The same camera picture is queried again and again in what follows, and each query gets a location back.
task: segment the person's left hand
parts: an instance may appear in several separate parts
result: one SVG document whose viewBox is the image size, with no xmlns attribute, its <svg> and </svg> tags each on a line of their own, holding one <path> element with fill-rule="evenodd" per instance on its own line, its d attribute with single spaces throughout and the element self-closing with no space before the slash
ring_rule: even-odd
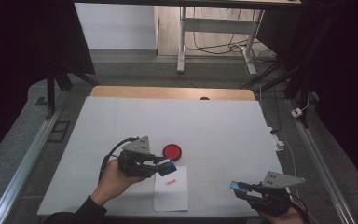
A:
<svg viewBox="0 0 358 224">
<path fill-rule="evenodd" d="M 118 161 L 107 163 L 98 187 L 91 194 L 91 199 L 100 206 L 122 194 L 129 186 L 145 180 L 143 177 L 129 177 L 118 169 Z"/>
</svg>

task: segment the white wall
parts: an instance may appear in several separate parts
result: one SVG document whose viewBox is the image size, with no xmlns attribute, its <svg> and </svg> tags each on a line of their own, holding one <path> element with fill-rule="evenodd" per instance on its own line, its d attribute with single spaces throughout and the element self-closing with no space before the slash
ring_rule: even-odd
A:
<svg viewBox="0 0 358 224">
<path fill-rule="evenodd" d="M 157 49 L 153 6 L 75 5 L 89 49 Z"/>
</svg>

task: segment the power adapter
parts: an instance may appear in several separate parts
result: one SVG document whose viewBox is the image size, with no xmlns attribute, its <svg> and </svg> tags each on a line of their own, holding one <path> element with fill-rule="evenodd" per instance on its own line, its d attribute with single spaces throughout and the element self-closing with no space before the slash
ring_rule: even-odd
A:
<svg viewBox="0 0 358 224">
<path fill-rule="evenodd" d="M 302 115 L 302 111 L 300 110 L 300 108 L 294 109 L 292 110 L 292 115 L 295 118 L 298 118 Z"/>
</svg>

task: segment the wooden panel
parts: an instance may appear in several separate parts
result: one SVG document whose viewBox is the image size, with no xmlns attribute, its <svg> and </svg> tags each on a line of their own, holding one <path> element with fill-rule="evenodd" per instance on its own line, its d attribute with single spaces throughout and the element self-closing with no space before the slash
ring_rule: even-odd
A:
<svg viewBox="0 0 358 224">
<path fill-rule="evenodd" d="M 255 100 L 254 93 L 249 90 L 127 86 L 97 86 L 94 87 L 90 96 L 195 100 L 208 97 L 211 100 Z"/>
</svg>

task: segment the white paper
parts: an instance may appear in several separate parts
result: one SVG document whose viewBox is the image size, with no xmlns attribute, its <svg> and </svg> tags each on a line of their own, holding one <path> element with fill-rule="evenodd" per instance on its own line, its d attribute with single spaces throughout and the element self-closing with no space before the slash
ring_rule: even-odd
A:
<svg viewBox="0 0 358 224">
<path fill-rule="evenodd" d="M 156 175 L 154 210 L 157 212 L 188 210 L 187 167 L 176 169 L 169 175 Z"/>
</svg>

